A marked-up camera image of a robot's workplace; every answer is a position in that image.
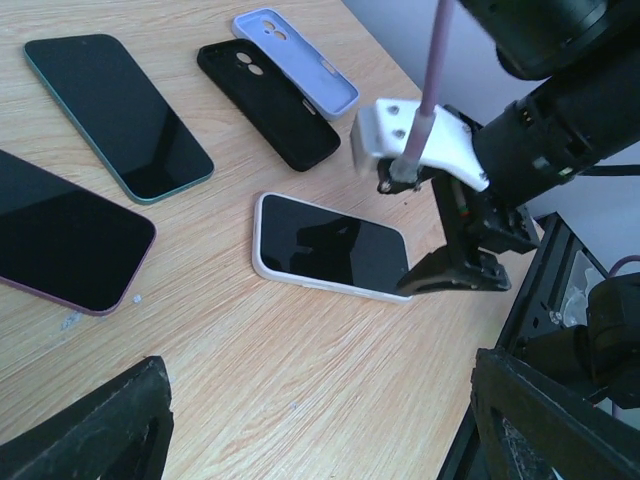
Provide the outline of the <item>beige cased phone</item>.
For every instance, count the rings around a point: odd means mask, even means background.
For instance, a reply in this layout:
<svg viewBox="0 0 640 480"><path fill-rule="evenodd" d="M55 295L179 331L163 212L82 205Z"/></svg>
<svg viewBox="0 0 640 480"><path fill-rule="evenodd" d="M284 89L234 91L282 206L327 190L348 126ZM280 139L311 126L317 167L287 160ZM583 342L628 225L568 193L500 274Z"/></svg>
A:
<svg viewBox="0 0 640 480"><path fill-rule="evenodd" d="M254 210L252 265L261 277L373 300L407 303L409 271L397 229L275 192Z"/></svg>

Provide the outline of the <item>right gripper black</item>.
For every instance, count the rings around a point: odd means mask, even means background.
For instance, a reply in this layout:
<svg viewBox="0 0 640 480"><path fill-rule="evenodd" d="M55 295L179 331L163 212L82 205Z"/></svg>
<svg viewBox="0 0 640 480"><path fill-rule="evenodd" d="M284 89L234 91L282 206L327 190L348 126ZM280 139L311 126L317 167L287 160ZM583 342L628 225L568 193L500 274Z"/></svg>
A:
<svg viewBox="0 0 640 480"><path fill-rule="evenodd" d="M450 174L432 180L446 245L427 254L397 283L405 296L445 290L508 290L498 256L540 245L524 206L509 207L492 192L477 192Z"/></svg>

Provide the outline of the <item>black phone case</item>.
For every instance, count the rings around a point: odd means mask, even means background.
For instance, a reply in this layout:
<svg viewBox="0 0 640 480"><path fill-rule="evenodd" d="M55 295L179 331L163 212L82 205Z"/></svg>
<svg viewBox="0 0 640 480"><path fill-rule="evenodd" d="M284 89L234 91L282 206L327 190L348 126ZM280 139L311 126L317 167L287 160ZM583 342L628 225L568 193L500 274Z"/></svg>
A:
<svg viewBox="0 0 640 480"><path fill-rule="evenodd" d="M334 128L255 43L205 45L196 61L291 169L306 172L341 146Z"/></svg>

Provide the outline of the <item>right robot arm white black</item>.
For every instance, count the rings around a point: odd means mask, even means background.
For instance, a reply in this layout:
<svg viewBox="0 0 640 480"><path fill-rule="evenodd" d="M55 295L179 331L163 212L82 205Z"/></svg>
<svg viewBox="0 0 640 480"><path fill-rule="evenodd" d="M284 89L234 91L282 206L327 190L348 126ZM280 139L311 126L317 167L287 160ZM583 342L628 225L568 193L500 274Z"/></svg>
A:
<svg viewBox="0 0 640 480"><path fill-rule="evenodd" d="M421 165L440 116L452 5L437 7L423 86L402 152L378 166L380 192L430 181L446 242L398 282L403 295L505 291L498 255L538 244L528 201L589 173L639 139L639 5L635 1L468 1L502 68L537 87L486 125L461 120L471 150Z"/></svg>

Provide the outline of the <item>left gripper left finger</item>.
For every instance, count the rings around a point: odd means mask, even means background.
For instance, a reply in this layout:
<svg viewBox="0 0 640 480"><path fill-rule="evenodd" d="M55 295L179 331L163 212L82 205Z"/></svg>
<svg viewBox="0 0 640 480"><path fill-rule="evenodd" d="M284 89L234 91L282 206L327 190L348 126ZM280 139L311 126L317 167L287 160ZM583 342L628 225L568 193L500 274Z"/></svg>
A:
<svg viewBox="0 0 640 480"><path fill-rule="evenodd" d="M174 428L171 386L149 356L1 446L3 479L160 479Z"/></svg>

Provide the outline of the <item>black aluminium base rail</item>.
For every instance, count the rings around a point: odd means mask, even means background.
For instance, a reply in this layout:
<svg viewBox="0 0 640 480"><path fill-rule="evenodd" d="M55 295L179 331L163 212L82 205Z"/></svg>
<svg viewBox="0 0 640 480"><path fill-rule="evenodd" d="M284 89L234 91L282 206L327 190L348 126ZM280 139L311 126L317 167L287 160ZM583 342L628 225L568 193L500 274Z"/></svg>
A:
<svg viewBox="0 0 640 480"><path fill-rule="evenodd" d="M558 215L548 216L543 230L492 349L503 349L600 410L606 399L623 409L637 408L638 275L609 276ZM492 479L471 403L439 475Z"/></svg>

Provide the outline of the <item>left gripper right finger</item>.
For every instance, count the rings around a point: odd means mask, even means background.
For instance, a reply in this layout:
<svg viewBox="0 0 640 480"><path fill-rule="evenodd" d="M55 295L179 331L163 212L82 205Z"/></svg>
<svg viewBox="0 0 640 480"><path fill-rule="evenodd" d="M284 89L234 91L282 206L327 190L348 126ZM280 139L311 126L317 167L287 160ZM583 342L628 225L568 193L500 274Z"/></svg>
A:
<svg viewBox="0 0 640 480"><path fill-rule="evenodd" d="M639 431L501 348L480 349L471 406L492 479L637 479Z"/></svg>

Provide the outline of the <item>green phone black screen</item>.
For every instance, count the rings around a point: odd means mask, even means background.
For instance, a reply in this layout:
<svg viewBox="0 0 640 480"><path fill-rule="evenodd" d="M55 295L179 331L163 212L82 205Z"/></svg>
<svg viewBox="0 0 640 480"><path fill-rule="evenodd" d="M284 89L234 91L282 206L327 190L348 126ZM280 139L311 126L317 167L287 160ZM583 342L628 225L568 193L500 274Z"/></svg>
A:
<svg viewBox="0 0 640 480"><path fill-rule="evenodd" d="M27 63L125 194L151 204L208 180L212 159L108 34L30 40Z"/></svg>

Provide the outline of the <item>lilac phone case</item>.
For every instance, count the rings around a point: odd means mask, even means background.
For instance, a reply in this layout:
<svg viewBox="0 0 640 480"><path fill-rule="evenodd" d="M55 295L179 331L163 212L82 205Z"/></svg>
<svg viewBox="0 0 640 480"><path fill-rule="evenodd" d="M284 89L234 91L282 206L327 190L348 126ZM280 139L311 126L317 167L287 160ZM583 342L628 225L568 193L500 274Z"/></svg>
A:
<svg viewBox="0 0 640 480"><path fill-rule="evenodd" d="M238 15L231 30L256 44L326 120L337 120L357 104L356 86L276 10Z"/></svg>

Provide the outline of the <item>purple phone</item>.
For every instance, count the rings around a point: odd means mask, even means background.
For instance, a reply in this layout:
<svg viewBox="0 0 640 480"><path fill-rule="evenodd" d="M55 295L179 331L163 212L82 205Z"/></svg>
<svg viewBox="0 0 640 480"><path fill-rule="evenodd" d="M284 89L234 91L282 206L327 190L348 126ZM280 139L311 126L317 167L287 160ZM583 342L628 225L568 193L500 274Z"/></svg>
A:
<svg viewBox="0 0 640 480"><path fill-rule="evenodd" d="M156 237L147 218L1 154L1 280L104 316L121 303Z"/></svg>

